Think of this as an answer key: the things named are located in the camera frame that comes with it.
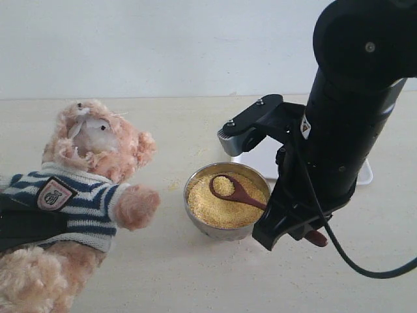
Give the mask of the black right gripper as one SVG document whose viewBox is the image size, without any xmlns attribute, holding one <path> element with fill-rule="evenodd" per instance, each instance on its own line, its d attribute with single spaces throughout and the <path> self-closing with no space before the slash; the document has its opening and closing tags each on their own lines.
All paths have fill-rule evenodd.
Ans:
<svg viewBox="0 0 417 313">
<path fill-rule="evenodd" d="M 356 92 L 335 86 L 318 71 L 302 115 L 291 124 L 279 179 L 252 237 L 271 251 L 278 239 L 295 241 L 310 231 L 318 202 L 323 211 L 352 197 L 360 168 L 382 132 L 405 84 Z"/>
</svg>

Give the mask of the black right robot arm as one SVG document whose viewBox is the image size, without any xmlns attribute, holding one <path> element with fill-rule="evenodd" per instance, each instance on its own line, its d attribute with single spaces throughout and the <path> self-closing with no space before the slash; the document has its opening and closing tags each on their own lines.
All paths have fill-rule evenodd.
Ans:
<svg viewBox="0 0 417 313">
<path fill-rule="evenodd" d="M 308 103 L 281 103 L 258 121 L 282 142 L 278 180 L 253 238 L 271 250 L 301 239 L 350 200 L 358 172 L 408 78 L 416 76 L 415 1 L 334 1 L 317 20 Z"/>
</svg>

